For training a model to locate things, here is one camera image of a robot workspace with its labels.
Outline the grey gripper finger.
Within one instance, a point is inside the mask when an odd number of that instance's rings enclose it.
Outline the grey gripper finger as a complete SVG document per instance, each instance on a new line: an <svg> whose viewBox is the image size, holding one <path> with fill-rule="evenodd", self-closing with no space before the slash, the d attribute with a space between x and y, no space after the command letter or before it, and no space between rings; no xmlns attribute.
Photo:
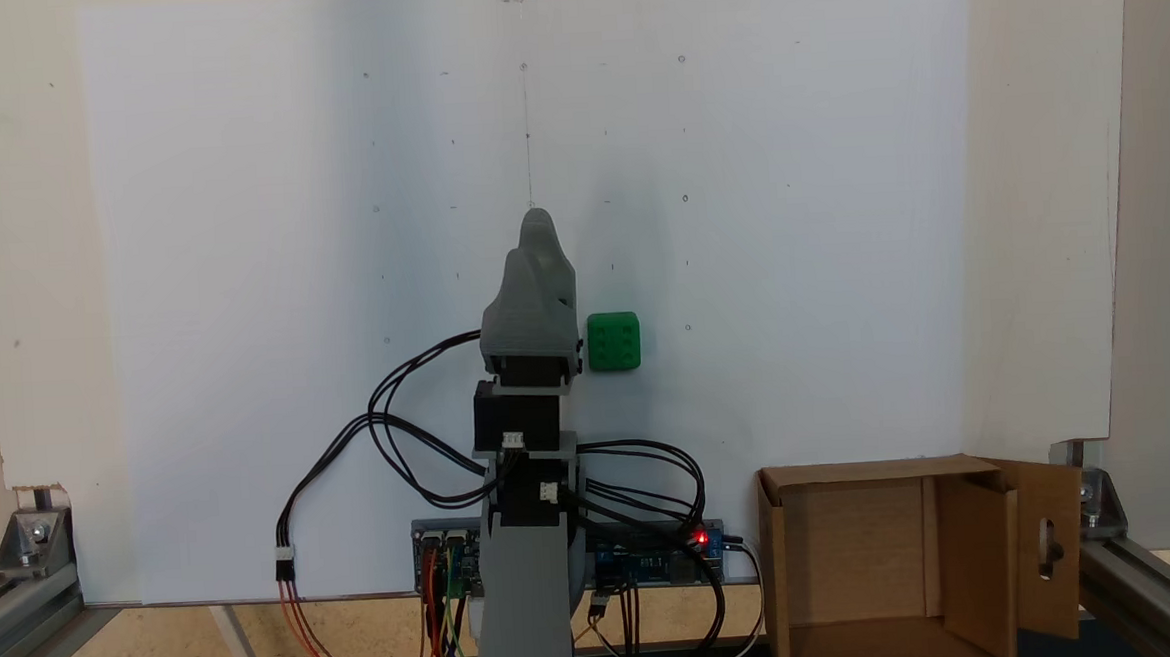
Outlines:
<svg viewBox="0 0 1170 657"><path fill-rule="evenodd" d="M523 254L532 271L534 314L548 317L578 307L576 270L563 253L550 212L529 209L523 217Z"/></svg>
<svg viewBox="0 0 1170 657"><path fill-rule="evenodd" d="M531 253L523 249L509 250L501 274L501 286L491 304L486 307L484 319L509 319L542 312L545 290L541 274L541 263Z"/></svg>

